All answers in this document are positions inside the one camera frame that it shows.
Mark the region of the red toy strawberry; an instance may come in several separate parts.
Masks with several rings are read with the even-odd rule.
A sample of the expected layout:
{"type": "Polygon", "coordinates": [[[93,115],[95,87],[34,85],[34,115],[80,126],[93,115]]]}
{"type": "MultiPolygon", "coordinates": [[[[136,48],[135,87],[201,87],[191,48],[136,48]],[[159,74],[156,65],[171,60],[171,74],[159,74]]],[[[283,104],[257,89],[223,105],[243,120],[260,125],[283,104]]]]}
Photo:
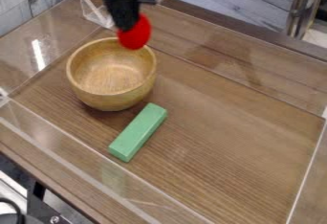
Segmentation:
{"type": "Polygon", "coordinates": [[[151,38],[151,32],[151,22],[148,17],[141,14],[133,27],[128,31],[117,31],[119,42],[125,48],[137,50],[147,44],[151,38]]]}

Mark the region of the wooden bowl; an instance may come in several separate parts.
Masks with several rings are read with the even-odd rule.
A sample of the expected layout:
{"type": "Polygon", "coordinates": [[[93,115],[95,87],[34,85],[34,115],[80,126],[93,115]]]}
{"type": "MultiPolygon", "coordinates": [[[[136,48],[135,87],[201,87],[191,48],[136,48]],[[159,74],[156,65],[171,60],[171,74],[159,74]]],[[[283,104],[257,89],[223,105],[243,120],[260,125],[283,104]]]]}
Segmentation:
{"type": "Polygon", "coordinates": [[[151,93],[159,62],[148,46],[129,50],[116,37],[81,45],[66,61],[66,78],[79,100],[101,111],[120,111],[151,93]]]}

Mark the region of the metal table leg background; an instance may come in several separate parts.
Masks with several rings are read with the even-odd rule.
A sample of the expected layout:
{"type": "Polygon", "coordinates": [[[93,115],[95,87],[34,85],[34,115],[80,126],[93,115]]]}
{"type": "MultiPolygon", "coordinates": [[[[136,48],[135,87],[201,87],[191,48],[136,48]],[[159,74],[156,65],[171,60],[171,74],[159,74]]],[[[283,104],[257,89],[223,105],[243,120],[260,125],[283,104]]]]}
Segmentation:
{"type": "Polygon", "coordinates": [[[283,31],[288,36],[303,38],[313,22],[319,3],[320,0],[292,0],[283,31]]]}

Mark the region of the green rectangular block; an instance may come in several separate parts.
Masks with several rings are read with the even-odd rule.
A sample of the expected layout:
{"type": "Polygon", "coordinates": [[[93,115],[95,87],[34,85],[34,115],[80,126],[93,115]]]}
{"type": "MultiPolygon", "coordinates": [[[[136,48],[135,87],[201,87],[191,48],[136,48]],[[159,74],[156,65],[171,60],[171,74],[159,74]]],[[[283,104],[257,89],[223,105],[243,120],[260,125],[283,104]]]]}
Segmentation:
{"type": "Polygon", "coordinates": [[[109,144],[109,154],[128,163],[160,127],[165,117],[167,110],[156,104],[148,103],[109,144]]]}

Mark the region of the clear acrylic corner bracket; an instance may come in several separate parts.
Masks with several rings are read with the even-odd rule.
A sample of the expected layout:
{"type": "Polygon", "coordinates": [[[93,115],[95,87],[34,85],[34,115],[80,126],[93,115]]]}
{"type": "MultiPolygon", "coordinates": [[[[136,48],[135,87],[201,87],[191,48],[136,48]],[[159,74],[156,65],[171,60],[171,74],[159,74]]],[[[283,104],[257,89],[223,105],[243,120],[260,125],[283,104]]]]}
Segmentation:
{"type": "Polygon", "coordinates": [[[84,18],[99,26],[111,29],[115,26],[112,17],[107,12],[105,6],[99,7],[91,0],[79,0],[84,18]]]}

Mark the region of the black table frame bracket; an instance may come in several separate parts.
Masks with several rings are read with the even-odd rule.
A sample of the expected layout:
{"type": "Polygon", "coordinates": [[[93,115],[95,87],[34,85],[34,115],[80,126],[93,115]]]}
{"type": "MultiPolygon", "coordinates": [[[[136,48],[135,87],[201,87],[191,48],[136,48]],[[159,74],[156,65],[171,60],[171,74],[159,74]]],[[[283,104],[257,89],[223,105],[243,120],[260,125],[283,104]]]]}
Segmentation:
{"type": "Polygon", "coordinates": [[[72,224],[44,202],[45,187],[37,181],[26,193],[26,213],[42,224],[72,224]]]}

